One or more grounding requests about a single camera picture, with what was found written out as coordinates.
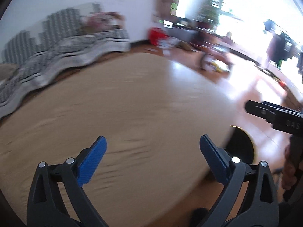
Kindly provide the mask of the person's right hand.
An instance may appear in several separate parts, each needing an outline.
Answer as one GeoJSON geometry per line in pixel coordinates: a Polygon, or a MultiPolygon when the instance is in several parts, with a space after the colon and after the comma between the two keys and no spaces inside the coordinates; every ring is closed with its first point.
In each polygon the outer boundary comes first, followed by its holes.
{"type": "Polygon", "coordinates": [[[282,171],[282,180],[281,186],[284,190],[290,190],[292,186],[297,182],[295,176],[296,168],[293,163],[290,161],[290,144],[288,144],[284,151],[285,162],[282,171]]]}

